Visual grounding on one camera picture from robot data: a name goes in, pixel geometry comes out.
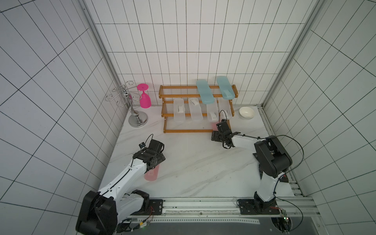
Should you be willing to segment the pink pencil case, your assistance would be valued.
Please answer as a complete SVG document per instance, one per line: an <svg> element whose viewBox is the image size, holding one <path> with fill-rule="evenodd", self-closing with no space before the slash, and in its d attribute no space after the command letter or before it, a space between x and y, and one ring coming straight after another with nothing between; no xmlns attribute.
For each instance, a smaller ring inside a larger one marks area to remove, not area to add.
<svg viewBox="0 0 376 235"><path fill-rule="evenodd" d="M159 168L160 166L156 166L154 169L151 169L149 170L146 174L145 174L145 180L147 181L156 181L157 178L158 178L158 173L159 173Z"/></svg>
<svg viewBox="0 0 376 235"><path fill-rule="evenodd" d="M218 121L216 121L216 122L211 122L211 127L212 127L212 130L213 131L218 131L218 129L217 129L217 125L218 124Z"/></svg>

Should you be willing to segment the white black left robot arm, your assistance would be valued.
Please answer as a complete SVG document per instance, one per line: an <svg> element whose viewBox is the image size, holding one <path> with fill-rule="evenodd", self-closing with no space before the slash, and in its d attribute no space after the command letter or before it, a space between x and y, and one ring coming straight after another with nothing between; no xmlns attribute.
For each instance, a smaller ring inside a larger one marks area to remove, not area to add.
<svg viewBox="0 0 376 235"><path fill-rule="evenodd" d="M150 199L133 184L165 160L165 145L152 139L140 144L126 168L99 191L89 191L83 198L75 229L83 235L114 235L133 232L161 215L163 200Z"/></svg>

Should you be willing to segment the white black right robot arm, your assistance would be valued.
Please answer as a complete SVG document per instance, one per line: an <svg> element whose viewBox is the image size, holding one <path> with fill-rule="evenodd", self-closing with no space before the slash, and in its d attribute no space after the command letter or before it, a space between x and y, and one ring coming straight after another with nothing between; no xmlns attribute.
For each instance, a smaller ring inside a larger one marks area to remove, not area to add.
<svg viewBox="0 0 376 235"><path fill-rule="evenodd" d="M239 199L237 206L242 215L279 214L276 204L278 182L292 165L292 159L276 136L251 137L240 132L232 132L228 122L216 124L211 140L222 143L230 149L240 147L249 150L259 163L262 172L260 186L252 199Z"/></svg>

